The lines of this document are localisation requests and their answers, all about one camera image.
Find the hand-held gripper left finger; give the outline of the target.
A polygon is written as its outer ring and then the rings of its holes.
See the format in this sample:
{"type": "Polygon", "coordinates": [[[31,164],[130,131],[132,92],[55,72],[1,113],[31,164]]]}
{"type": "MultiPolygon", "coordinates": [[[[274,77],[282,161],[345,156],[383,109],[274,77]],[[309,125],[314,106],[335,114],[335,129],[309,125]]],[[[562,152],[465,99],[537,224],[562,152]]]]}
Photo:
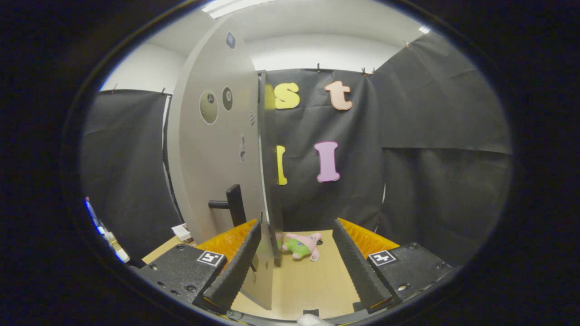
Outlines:
{"type": "Polygon", "coordinates": [[[176,244],[132,273],[182,305],[225,314],[244,285],[260,241],[261,223],[251,220],[197,246],[176,244]]]}

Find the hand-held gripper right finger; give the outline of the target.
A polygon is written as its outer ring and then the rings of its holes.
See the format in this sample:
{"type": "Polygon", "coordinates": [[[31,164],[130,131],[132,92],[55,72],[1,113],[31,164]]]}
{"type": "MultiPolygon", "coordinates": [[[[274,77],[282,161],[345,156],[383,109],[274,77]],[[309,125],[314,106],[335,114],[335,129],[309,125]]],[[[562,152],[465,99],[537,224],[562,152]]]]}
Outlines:
{"type": "Polygon", "coordinates": [[[356,310],[375,313],[418,297],[452,272],[452,266],[419,243],[396,244],[337,218],[332,237],[359,301],[356,310]]]}

